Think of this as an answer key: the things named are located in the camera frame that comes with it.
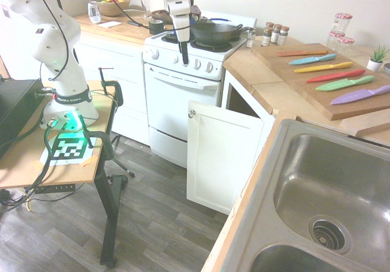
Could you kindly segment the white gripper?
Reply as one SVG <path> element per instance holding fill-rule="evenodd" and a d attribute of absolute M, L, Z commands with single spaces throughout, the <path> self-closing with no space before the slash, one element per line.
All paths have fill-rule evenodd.
<path fill-rule="evenodd" d="M 187 41 L 190 39 L 190 0 L 166 0 L 175 29 L 183 64 L 189 63 Z"/>

